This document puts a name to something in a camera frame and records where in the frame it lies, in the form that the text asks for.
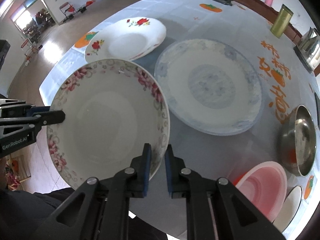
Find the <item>pink plastic bowl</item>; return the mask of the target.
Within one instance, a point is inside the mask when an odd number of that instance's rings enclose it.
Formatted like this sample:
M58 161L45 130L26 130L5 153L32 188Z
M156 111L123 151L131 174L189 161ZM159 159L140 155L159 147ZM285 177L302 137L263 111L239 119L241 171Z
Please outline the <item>pink plastic bowl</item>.
M269 221L279 215L287 193L286 172L279 163L260 163L233 184Z

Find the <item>white enamel bowl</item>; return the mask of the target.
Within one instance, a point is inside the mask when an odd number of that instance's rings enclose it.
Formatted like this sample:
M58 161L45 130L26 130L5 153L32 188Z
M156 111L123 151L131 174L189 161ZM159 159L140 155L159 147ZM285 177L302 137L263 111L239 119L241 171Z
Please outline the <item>white enamel bowl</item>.
M302 199L302 192L302 187L297 185L287 195L278 216L273 221L273 225L280 232L283 232L295 217Z

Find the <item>pink floral rim plate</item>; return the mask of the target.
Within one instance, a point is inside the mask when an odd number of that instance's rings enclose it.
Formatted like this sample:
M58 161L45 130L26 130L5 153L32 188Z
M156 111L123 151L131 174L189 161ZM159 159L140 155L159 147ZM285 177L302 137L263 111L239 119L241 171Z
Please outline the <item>pink floral rim plate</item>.
M51 160L77 189L89 177L110 178L129 167L151 145L150 176L159 169L170 137L170 115L162 90L140 65L104 59L77 69L50 106L65 119L47 126Z

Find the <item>stainless steel bowl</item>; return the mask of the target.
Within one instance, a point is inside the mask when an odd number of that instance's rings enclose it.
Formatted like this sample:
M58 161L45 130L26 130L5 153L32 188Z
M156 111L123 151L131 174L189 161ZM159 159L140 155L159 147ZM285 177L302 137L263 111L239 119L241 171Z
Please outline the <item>stainless steel bowl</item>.
M316 129L309 110L298 105L284 120L278 136L283 166L298 177L307 176L316 157Z

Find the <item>red flower white plate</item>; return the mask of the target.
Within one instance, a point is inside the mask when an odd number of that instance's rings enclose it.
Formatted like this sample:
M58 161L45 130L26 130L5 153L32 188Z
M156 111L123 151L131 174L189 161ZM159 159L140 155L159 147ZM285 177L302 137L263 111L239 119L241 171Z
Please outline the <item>red flower white plate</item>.
M165 25L149 17L119 20L99 31L85 50L88 63L117 58L133 61L156 49L166 38Z

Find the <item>red folding chair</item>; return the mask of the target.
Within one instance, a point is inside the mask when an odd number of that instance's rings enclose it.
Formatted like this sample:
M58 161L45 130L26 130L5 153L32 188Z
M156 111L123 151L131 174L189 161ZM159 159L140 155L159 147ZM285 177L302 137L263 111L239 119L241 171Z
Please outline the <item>red folding chair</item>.
M71 5L69 2L63 3L59 7L60 11L64 14L65 18L63 19L63 23L67 22L68 20L72 20L74 18L74 14L76 12L73 5Z

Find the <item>blue pattern large plate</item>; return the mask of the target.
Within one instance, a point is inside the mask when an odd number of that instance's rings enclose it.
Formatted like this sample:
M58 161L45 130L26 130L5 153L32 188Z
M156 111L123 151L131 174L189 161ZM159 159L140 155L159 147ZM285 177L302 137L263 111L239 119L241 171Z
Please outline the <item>blue pattern large plate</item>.
M175 42L157 59L154 77L171 112L203 133L236 135L261 116L263 88L252 64L215 40Z

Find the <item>persimmon print tablecloth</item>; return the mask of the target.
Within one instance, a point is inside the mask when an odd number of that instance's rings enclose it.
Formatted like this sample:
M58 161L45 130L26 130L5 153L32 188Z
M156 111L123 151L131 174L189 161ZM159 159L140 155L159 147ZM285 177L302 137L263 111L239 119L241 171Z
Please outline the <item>persimmon print tablecloth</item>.
M212 12L200 4L212 4L222 12ZM292 109L304 104L310 111L317 132L317 157L312 171L306 177L287 173L288 191L300 185L305 191L311 176L312 191L307 199L302 197L299 210L283 232L287 239L307 239L315 220L319 218L316 210L319 204L319 129L317 127L317 108L314 93L319 88L314 74L309 74L293 51L293 42L285 35L276 38L270 32L270 25L263 17L246 6L234 2L233 6L216 3L212 0L141 0L115 13L93 28L93 31L125 18L145 16L159 19L167 28L167 36L154 51L135 61L148 72L154 73L159 55L172 43L181 40L205 38L218 40L239 51L255 67L264 93L264 107L258 122L248 131L232 136L220 137L199 132L181 122L170 113L170 143L174 155L183 158L187 167L199 172L205 178L216 179L221 176L237 180L253 166L264 161L277 161L277 135L281 128L276 114L280 110ZM258 57L273 68L271 62L278 52L279 59L289 68L291 80L285 79L286 87L260 69ZM85 49L71 48L49 72L40 85L40 95L44 105L50 106L62 83L75 70L85 64ZM169 197L164 163L149 184L148 196L132 200L130 211L152 226L174 237L184 238L187 229L185 202Z

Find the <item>stainless electric kettle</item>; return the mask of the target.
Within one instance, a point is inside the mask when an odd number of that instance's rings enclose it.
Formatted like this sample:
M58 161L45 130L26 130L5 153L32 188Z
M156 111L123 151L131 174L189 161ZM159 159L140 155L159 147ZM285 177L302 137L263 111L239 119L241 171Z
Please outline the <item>stainless electric kettle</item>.
M308 72L314 72L319 65L319 32L310 28L293 48Z

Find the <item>brown wooden sideboard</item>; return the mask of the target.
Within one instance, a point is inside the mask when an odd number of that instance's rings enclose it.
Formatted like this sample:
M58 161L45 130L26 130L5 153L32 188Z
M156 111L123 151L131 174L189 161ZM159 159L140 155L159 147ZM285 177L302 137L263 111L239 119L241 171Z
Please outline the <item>brown wooden sideboard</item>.
M273 0L272 7L265 0L234 0L257 12L270 22L274 22L280 7L285 4L293 11L291 25L293 30L288 32L289 38L297 42L309 28L319 29L319 0Z

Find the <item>green gold tumbler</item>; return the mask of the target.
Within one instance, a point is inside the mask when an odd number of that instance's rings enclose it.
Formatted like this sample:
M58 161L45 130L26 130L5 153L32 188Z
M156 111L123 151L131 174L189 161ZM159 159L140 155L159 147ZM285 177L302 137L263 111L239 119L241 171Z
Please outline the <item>green gold tumbler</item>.
M270 32L277 38L280 38L293 16L293 11L289 9L285 4L282 4L278 16L272 25Z

